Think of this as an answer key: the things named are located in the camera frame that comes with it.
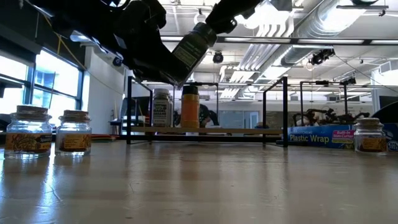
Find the wooden table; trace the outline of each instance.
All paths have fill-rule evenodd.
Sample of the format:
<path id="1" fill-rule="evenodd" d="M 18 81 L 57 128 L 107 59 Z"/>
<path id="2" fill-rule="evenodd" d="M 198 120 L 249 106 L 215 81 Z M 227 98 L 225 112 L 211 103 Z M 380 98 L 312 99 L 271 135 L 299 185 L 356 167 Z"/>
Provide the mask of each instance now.
<path id="1" fill-rule="evenodd" d="M 336 149 L 119 141 L 0 175 L 0 223 L 398 222 L 398 158 Z"/>

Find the ceiling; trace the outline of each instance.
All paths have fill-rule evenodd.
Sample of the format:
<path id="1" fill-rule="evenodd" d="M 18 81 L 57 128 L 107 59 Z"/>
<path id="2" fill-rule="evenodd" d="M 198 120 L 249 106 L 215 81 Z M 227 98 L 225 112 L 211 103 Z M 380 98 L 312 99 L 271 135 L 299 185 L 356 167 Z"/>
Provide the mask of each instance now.
<path id="1" fill-rule="evenodd" d="M 194 17 L 198 12 L 198 8 L 203 4 L 210 8 L 217 0 L 181 0 L 181 7 L 184 5 L 197 5 L 198 7 L 187 8 L 173 8 L 170 0 L 160 1 L 168 12 L 168 24 L 161 30 L 162 35 L 184 35 L 191 30 L 195 25 Z M 297 11 L 294 14 L 295 26 L 317 5 L 321 0 L 304 0 L 303 10 Z M 395 38 L 398 36 L 398 27 L 395 25 L 398 22 L 398 1 L 386 0 L 389 6 L 387 15 L 383 17 L 377 16 L 379 11 L 367 11 L 363 16 L 359 17 L 351 26 L 345 29 L 338 37 L 374 37 L 374 38 Z M 204 16 L 199 16 L 199 21 L 204 20 Z M 230 34 L 230 36 L 255 36 L 257 29 L 247 29 L 243 25 L 238 27 Z M 172 50 L 176 46 L 175 43 L 166 43 L 166 46 Z M 242 61 L 249 44 L 216 44 L 209 52 L 204 61 L 197 67 L 196 72 L 212 73 L 218 75 L 222 65 L 230 64 L 237 65 Z M 212 62 L 214 51 L 220 50 L 224 55 L 223 64 L 214 64 Z M 347 47 L 336 46 L 336 55 L 349 63 L 352 67 L 363 72 L 365 75 L 370 74 L 370 70 L 377 67 L 377 64 L 384 63 L 390 58 L 398 57 L 398 47 Z M 290 69 L 289 83 L 299 83 L 304 80 L 332 80 L 344 73 L 353 71 L 353 69 L 345 64 L 337 57 L 332 57 L 320 66 L 315 67 L 313 71 L 307 70 L 306 63 L 296 65 L 297 68 Z M 370 83 L 368 77 L 356 72 L 356 79 L 358 83 Z"/>

